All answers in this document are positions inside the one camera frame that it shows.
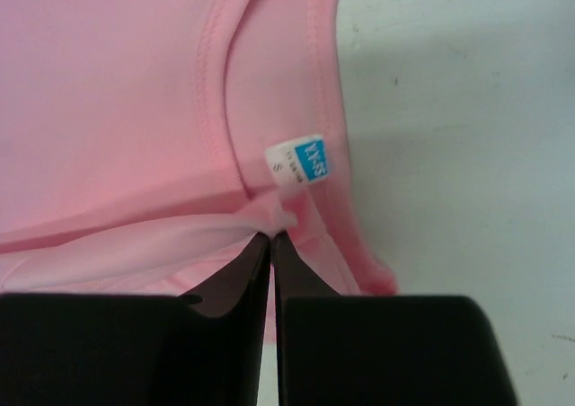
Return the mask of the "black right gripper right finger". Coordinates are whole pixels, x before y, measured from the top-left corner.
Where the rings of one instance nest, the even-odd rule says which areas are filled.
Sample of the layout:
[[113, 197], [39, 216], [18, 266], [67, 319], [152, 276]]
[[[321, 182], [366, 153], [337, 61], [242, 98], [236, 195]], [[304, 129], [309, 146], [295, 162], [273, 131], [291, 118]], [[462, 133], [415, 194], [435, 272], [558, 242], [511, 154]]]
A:
[[514, 405], [490, 321], [466, 296], [342, 296], [272, 243], [283, 405]]

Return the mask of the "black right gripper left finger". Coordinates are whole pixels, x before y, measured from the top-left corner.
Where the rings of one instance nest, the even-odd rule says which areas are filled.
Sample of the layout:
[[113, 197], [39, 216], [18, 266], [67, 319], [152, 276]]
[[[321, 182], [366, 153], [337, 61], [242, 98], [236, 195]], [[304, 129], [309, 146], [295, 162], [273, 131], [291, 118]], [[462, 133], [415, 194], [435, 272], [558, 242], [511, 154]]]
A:
[[253, 405], [270, 241], [180, 296], [1, 297], [4, 405]]

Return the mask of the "pink t shirt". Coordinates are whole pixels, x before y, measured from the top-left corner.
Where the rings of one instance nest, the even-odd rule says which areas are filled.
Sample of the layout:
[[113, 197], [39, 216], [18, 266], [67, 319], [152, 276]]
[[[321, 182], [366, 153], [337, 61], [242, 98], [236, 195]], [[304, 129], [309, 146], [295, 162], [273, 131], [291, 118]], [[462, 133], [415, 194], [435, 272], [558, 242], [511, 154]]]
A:
[[1, 289], [180, 295], [287, 231], [396, 282], [351, 196], [338, 0], [1, 0]]

